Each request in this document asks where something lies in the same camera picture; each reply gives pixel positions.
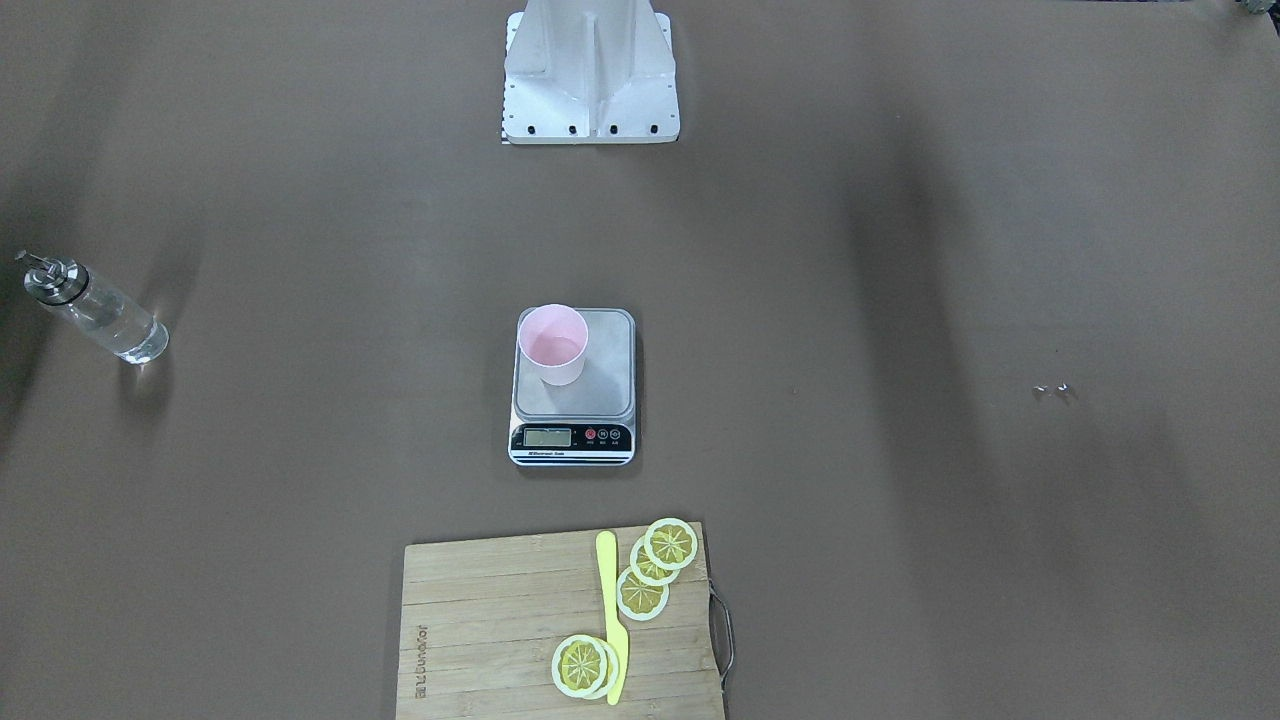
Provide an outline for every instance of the brown table surface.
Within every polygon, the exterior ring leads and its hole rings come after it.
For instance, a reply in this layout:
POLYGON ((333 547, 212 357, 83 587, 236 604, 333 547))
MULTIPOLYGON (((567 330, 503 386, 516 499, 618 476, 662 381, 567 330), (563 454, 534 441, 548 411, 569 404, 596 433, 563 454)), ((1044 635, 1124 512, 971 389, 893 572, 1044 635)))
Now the brown table surface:
POLYGON ((1228 0, 705 3, 684 133, 498 142, 516 0, 0 5, 0 717, 392 717, 406 544, 705 523, 732 720, 1280 712, 1280 38, 1228 0), (503 451, 626 307, 641 446, 503 451), (1069 402, 1032 387, 1068 382, 1069 402))

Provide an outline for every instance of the plastic knife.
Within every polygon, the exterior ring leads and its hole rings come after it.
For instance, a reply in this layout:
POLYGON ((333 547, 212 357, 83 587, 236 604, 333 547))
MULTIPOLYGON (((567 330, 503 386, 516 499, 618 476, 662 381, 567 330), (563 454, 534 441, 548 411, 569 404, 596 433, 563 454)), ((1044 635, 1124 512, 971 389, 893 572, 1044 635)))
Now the plastic knife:
POLYGON ((607 696, 609 705, 617 705, 622 682, 627 679, 631 635, 618 621, 618 537, 612 530, 595 536, 595 562, 600 568, 600 592, 604 596, 604 641, 618 653, 618 682, 607 696))

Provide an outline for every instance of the plastic cup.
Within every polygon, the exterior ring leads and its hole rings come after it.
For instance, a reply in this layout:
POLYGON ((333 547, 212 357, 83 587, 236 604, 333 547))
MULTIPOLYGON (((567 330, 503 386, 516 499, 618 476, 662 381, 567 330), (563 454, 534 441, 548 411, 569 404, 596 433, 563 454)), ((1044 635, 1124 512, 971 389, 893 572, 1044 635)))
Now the plastic cup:
POLYGON ((586 364, 586 319, 567 305, 534 307, 516 331, 520 354, 544 383, 567 386, 586 364))

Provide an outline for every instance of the fake lemon slice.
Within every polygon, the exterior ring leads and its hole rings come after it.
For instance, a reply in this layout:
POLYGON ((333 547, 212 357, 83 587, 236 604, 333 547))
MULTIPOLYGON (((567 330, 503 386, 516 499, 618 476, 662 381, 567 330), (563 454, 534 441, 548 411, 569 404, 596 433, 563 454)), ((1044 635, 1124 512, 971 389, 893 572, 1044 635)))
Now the fake lemon slice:
POLYGON ((644 538, 640 538, 631 546, 631 574, 646 585, 669 585, 680 575, 680 570, 659 568, 645 552, 644 538))
POLYGON ((641 539, 653 564, 663 570, 687 568, 698 555, 698 536, 689 523, 678 518, 655 520, 641 539))
POLYGON ((600 638, 591 638, 591 639, 595 641, 595 644, 600 646, 600 648, 604 650, 604 656, 609 671, 608 676, 604 679, 604 684, 600 685, 600 689, 586 696, 586 698, 584 700, 600 700, 602 697, 609 694, 609 691, 613 689, 613 685, 618 683, 618 667, 621 664, 618 662, 618 653, 613 651, 613 646, 611 646, 605 641, 602 641, 600 638))
POLYGON ((671 588, 641 583, 627 568, 618 578, 618 610, 632 620, 653 620, 667 607, 671 588))
POLYGON ((570 635, 552 656, 552 680, 568 697, 586 697, 608 679, 608 653, 591 635, 570 635))

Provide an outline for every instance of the digital scale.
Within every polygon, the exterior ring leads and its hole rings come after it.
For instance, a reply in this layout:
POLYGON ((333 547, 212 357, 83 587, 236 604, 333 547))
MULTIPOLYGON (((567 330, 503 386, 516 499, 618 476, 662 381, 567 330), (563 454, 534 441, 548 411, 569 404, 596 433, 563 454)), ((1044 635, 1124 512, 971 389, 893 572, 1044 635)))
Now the digital scale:
POLYGON ((517 465, 626 465, 635 457, 635 318, 617 307, 576 310, 586 320, 588 342, 586 364, 572 383, 544 383, 516 346, 507 455, 517 465))

